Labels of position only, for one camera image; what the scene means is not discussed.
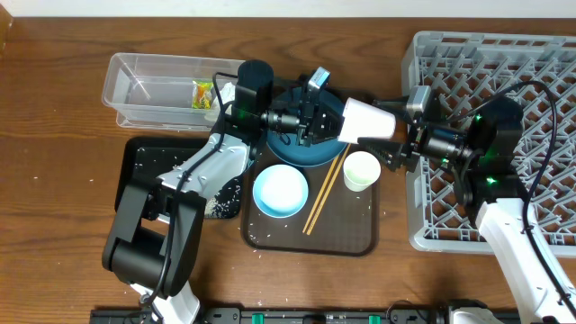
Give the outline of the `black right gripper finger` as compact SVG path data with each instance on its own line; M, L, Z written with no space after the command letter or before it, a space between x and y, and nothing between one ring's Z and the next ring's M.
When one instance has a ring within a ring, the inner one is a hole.
M383 110L388 113L392 113L397 118L406 118L408 116L408 111L406 108L408 98L401 97L392 100L376 100L372 102L372 106Z
M396 171L404 164L404 145L399 142L376 138L359 138L357 142L391 171Z

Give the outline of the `white cup pink inside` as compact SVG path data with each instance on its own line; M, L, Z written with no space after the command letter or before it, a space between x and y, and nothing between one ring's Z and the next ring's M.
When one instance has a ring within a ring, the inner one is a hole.
M396 128L396 118L368 103L348 98L342 113L344 117L339 142L356 144L359 138L389 140Z

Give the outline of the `light blue bowl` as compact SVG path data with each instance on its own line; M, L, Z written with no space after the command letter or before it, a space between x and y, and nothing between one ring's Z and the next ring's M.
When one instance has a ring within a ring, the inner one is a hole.
M265 215L289 218L298 213L309 197L304 174L293 166L273 165L260 172L253 183L253 201Z

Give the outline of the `yellow green snack wrapper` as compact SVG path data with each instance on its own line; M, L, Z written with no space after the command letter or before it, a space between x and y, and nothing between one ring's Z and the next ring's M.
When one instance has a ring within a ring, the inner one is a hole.
M213 82L193 81L192 108L196 110L209 110L212 105Z

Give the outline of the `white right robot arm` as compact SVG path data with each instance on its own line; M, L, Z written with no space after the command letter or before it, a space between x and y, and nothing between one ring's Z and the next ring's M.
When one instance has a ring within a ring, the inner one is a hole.
M512 166L522 138L523 108L509 93L522 81L486 98L466 113L467 130L457 130L455 117L441 116L440 102L428 85L415 86L399 100L375 100L373 107L391 113L409 127L405 142L362 136L361 147L391 171L413 171L428 158L454 179L457 202L490 245L512 291L524 323L573 323L575 288L549 248L530 201L543 176L537 172L525 187Z

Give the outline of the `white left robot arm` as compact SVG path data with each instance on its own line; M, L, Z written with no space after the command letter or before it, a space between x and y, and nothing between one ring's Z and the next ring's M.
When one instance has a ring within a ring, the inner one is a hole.
M262 60L243 62L206 144L172 171L130 179L102 256L105 269L139 290L139 310L123 322L194 322L199 302L188 280L206 203L251 166L268 132L293 133L304 147L338 136L343 118L320 100L329 78L318 67L289 83Z

